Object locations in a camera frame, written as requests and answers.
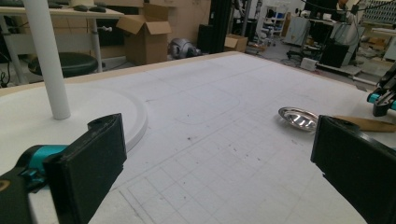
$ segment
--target metal dish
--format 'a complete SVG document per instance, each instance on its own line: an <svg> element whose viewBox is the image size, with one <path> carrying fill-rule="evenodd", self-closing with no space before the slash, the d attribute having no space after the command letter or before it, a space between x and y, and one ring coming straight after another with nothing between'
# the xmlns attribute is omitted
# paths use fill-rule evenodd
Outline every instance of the metal dish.
<svg viewBox="0 0 396 224"><path fill-rule="evenodd" d="M317 129L318 115L296 107L282 107L278 111L279 115L292 126L313 132Z"/></svg>

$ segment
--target floor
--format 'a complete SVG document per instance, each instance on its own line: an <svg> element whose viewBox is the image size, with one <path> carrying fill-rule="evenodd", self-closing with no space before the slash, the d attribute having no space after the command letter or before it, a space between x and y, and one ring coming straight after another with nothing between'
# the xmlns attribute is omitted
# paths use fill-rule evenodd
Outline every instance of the floor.
<svg viewBox="0 0 396 224"><path fill-rule="evenodd" d="M287 66L292 66L298 69L302 69L300 68L301 59L294 57L288 59L286 55L286 53L290 49L297 50L298 49L297 47L291 46L289 44L284 44L282 42L282 39L279 37L276 37L275 43L276 43L275 46L271 45L270 47L267 47L265 51L261 51L261 52L257 52L257 50L255 49L252 51L250 48L247 48L247 53L253 54L257 57L264 58L273 62L282 63ZM317 69L312 73L318 76L327 77L337 81L354 85L358 89L363 91L372 91L375 88L376 82L389 70L389 65L373 63L371 60L361 56L358 56L357 59L363 62L363 64L358 65L358 67L361 68L361 72L359 72L356 76L350 76L345 73L340 73L337 71L333 71L325 68L319 68L319 67L317 67ZM104 62L104 68L103 68L104 71L134 66L132 63L127 62L125 57L103 59L103 62ZM27 69L27 60L21 60L21 65L22 65L23 73L27 76L28 80L31 83L40 82L43 80L42 77L34 75L29 72L29 70ZM7 80L6 63L0 63L0 72L4 74L5 76L4 80ZM16 76L12 65L9 67L9 73L11 74L11 76L8 86L11 87L14 85L13 83L16 83Z"/></svg>

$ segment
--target table surface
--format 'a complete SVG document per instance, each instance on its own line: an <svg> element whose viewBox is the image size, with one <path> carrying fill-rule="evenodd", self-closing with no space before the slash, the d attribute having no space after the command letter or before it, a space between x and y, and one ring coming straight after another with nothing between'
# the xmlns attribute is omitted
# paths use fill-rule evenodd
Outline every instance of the table surface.
<svg viewBox="0 0 396 224"><path fill-rule="evenodd" d="M53 17L79 17L86 19L118 19L124 15L123 13L108 8L106 9L106 13L91 11L80 12L75 11L70 7L50 8L49 13ZM26 14L26 10L24 7L0 7L0 14L8 16L23 16Z"/></svg>
<svg viewBox="0 0 396 224"><path fill-rule="evenodd" d="M396 30L392 29L386 29L386 28L373 28L372 29L373 33L376 34L381 34L381 35L390 35L390 36L396 36Z"/></svg>
<svg viewBox="0 0 396 224"><path fill-rule="evenodd" d="M365 223L310 161L315 135L277 111L372 119L368 92L235 52L66 82L127 91L148 110L147 132L91 223ZM396 145L395 133L370 136ZM56 223L47 189L30 198L39 223Z"/></svg>

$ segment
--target cardboard box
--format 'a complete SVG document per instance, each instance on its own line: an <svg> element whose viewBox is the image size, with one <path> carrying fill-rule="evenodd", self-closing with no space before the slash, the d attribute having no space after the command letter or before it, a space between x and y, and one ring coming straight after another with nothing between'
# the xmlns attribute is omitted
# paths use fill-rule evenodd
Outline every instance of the cardboard box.
<svg viewBox="0 0 396 224"><path fill-rule="evenodd" d="M227 35L225 37L224 51L239 51L245 53L248 38L241 35Z"/></svg>
<svg viewBox="0 0 396 224"><path fill-rule="evenodd" d="M144 4L145 15L126 15L117 27L125 31L125 56L135 65L167 61L168 8Z"/></svg>

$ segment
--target office chair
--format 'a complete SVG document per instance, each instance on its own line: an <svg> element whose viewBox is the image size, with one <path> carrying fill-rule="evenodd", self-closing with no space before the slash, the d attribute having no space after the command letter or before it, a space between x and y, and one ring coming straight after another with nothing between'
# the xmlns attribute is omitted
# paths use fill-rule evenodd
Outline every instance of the office chair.
<svg viewBox="0 0 396 224"><path fill-rule="evenodd" d="M84 53L61 52L59 53L59 60L61 61L64 77L88 75L98 67L97 60L91 55ZM37 57L28 63L28 68L31 73L42 76Z"/></svg>

